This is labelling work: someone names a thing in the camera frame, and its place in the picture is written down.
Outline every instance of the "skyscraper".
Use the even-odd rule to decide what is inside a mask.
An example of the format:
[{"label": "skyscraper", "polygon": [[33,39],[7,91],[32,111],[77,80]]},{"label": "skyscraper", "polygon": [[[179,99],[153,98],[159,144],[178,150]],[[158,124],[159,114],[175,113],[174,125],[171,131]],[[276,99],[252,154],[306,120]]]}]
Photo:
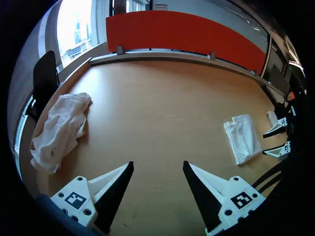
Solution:
[{"label": "skyscraper", "polygon": [[89,25],[86,25],[86,38],[89,39],[90,38],[90,32],[89,32]]},{"label": "skyscraper", "polygon": [[74,31],[74,41],[76,42],[76,44],[81,42],[79,22],[76,24],[76,30]]}]

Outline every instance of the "red partition panel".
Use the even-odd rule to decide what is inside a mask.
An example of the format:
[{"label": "red partition panel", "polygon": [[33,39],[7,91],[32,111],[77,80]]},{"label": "red partition panel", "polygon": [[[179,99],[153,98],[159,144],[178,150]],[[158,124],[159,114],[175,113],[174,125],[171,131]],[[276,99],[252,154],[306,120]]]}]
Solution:
[{"label": "red partition panel", "polygon": [[236,31],[175,11],[138,11],[106,18],[108,50],[168,48],[210,54],[261,73],[266,54]]}]

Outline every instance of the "table surface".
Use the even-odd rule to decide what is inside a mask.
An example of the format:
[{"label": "table surface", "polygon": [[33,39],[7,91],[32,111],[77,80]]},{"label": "table surface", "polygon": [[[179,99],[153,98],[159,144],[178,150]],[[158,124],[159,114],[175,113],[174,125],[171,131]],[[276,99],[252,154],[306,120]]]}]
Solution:
[{"label": "table surface", "polygon": [[92,99],[86,133],[60,170],[37,174],[37,184],[52,196],[78,175],[93,179],[134,161],[112,236],[205,235],[183,161],[227,180],[239,175],[249,184],[277,163],[259,155],[236,165],[223,127],[233,116],[252,117],[263,149],[287,138],[262,138],[271,127],[271,102],[253,80],[223,69],[169,61],[99,65],[69,91],[79,92]]}]

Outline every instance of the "building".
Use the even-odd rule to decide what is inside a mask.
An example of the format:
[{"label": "building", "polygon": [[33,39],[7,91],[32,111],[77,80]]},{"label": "building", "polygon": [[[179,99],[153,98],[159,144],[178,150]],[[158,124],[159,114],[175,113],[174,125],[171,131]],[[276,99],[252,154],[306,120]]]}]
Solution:
[{"label": "building", "polygon": [[86,25],[86,38],[87,39],[92,38],[91,32],[89,31],[89,25],[88,24]]},{"label": "building", "polygon": [[74,31],[74,41],[76,44],[81,42],[81,37],[80,37],[80,23],[76,24],[76,30]]},{"label": "building", "polygon": [[91,47],[92,47],[92,39],[86,39],[86,40],[80,41],[73,48],[70,48],[62,55],[61,57],[62,62],[65,65],[70,64],[73,59],[75,59],[77,56],[84,53]]}]

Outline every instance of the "folded white towel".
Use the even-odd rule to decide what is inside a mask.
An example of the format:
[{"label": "folded white towel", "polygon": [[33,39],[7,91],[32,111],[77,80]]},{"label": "folded white towel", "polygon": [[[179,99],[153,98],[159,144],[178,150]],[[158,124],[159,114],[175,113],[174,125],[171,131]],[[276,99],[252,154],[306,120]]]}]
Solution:
[{"label": "folded white towel", "polygon": [[35,169],[52,174],[60,168],[62,158],[77,146],[76,138],[84,135],[84,111],[90,102],[87,93],[59,96],[48,112],[43,132],[33,138],[31,164]]},{"label": "folded white towel", "polygon": [[232,117],[233,122],[224,123],[237,165],[262,152],[257,132],[250,115]]}]

